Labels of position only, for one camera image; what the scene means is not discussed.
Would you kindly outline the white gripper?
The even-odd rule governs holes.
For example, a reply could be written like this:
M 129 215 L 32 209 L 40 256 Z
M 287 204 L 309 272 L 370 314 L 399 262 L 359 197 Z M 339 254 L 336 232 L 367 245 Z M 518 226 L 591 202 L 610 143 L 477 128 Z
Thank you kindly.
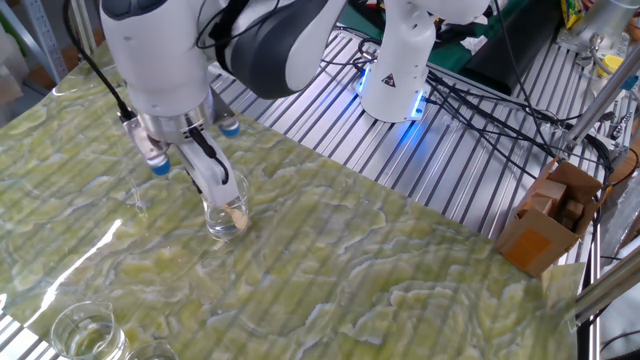
M 181 129 L 172 142 L 187 173 L 209 203 L 222 206 L 239 196 L 232 166 L 207 131 Z

